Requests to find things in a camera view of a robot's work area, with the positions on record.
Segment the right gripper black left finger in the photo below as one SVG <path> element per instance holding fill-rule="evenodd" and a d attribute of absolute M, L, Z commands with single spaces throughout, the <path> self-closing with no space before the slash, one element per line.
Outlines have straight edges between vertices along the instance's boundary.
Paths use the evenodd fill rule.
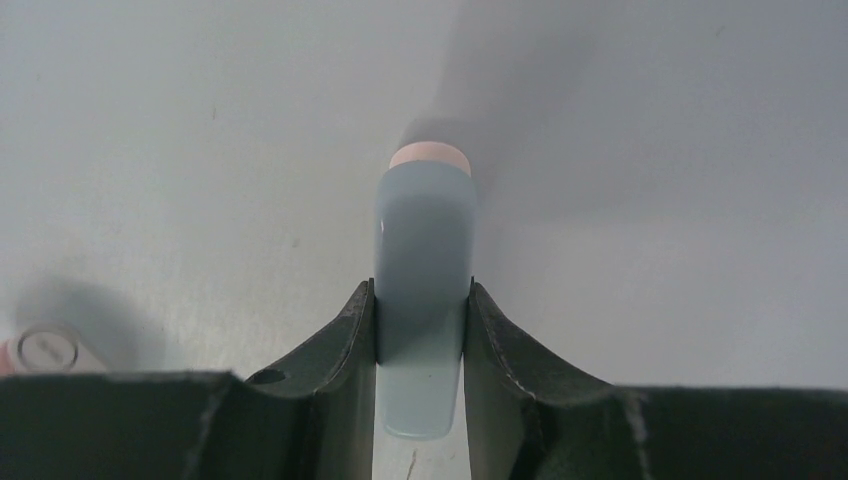
<path fill-rule="evenodd" d="M 289 354 L 229 372 L 5 377 L 5 479 L 368 479 L 374 284 Z"/>

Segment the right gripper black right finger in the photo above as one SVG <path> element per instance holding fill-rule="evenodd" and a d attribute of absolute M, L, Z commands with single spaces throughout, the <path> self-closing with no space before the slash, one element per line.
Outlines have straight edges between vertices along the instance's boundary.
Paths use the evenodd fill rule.
<path fill-rule="evenodd" d="M 475 479 L 843 479 L 839 390 L 626 386 L 563 360 L 471 288 L 464 347 Z"/>

